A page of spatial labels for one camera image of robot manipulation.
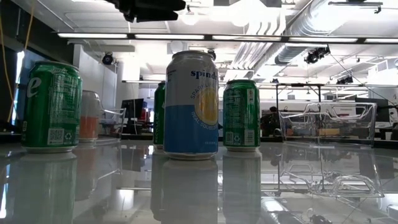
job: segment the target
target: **yellow cable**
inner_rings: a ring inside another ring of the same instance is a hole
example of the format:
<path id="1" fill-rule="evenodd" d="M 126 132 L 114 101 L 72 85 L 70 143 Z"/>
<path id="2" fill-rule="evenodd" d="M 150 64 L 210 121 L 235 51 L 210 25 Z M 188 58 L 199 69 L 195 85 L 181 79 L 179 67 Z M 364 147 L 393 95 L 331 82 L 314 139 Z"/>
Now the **yellow cable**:
<path id="1" fill-rule="evenodd" d="M 29 26 L 28 26 L 28 28 L 27 28 L 27 34 L 26 34 L 26 41 L 25 41 L 25 46 L 24 46 L 24 52 L 26 52 L 26 50 L 27 50 L 27 44 L 29 43 L 30 28 L 32 27 L 33 14 L 34 14 L 34 10 L 35 10 L 35 3 L 36 3 L 36 0 L 32 0 L 32 9 L 30 9 L 30 21 L 29 21 Z M 6 77 L 7 77 L 7 82 L 8 82 L 8 88 L 9 88 L 10 95 L 11 95 L 11 99 L 12 99 L 11 107 L 10 107 L 10 111 L 9 111 L 8 119 L 7 119 L 7 122 L 9 123 L 10 120 L 11 120 L 12 108 L 15 109 L 15 112 L 17 112 L 17 109 L 14 107 L 14 99 L 15 99 L 15 96 L 14 96 L 14 95 L 12 94 L 12 92 L 11 92 L 11 85 L 10 85 L 10 81 L 9 81 L 9 79 L 8 79 L 8 73 L 7 73 L 7 68 L 6 68 L 6 51 L 4 50 L 4 41 L 3 41 L 2 24 L 1 24 L 1 15 L 0 15 L 0 30 L 1 30 L 1 34 L 0 34 L 0 35 L 1 35 L 1 42 L 3 43 L 3 44 L 2 44 L 2 55 L 3 55 L 4 69 L 6 70 Z"/>

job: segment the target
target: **lemon graphic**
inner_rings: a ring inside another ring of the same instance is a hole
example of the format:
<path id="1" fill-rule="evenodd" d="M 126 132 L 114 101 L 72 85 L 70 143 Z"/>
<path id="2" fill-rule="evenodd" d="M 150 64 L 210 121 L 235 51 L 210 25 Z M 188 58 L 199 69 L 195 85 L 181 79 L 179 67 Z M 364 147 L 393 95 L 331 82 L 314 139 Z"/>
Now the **lemon graphic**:
<path id="1" fill-rule="evenodd" d="M 215 125 L 218 118 L 217 92 L 212 88 L 205 88 L 195 99 L 195 112 L 199 119 L 209 125 Z"/>

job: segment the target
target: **person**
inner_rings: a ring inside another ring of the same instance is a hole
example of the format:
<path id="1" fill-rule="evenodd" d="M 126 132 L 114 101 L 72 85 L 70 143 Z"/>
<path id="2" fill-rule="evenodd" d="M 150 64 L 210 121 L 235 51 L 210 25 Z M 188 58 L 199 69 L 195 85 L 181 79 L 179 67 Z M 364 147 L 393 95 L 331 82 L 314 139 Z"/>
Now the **person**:
<path id="1" fill-rule="evenodd" d="M 275 129 L 280 129 L 277 108 L 275 106 L 271 106 L 269 111 L 271 112 L 270 114 L 267 114 L 260 119 L 263 137 L 274 135 Z"/>

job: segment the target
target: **blue and white can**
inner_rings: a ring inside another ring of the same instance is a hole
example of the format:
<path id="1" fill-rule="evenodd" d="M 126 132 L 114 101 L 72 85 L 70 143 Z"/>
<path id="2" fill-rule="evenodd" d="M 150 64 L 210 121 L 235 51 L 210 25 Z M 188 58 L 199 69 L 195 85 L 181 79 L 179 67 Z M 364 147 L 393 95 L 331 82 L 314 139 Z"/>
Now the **blue and white can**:
<path id="1" fill-rule="evenodd" d="M 173 55 L 167 67 L 164 151 L 172 158 L 209 159 L 218 150 L 218 69 L 199 51 Z"/>

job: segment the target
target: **computer screen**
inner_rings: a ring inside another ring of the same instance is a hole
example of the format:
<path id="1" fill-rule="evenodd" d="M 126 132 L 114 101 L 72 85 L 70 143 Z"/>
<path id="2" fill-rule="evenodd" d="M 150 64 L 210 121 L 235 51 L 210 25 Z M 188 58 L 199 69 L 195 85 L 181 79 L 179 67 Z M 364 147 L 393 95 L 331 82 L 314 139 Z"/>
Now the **computer screen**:
<path id="1" fill-rule="evenodd" d="M 144 99 L 123 100 L 122 108 L 126 109 L 125 118 L 140 118 Z"/>
<path id="2" fill-rule="evenodd" d="M 388 107 L 388 100 L 375 99 L 375 98 L 355 98 L 355 102 L 358 103 L 376 103 L 376 121 L 377 122 L 390 122 L 390 111 Z M 356 109 L 356 114 L 361 114 L 361 108 Z"/>

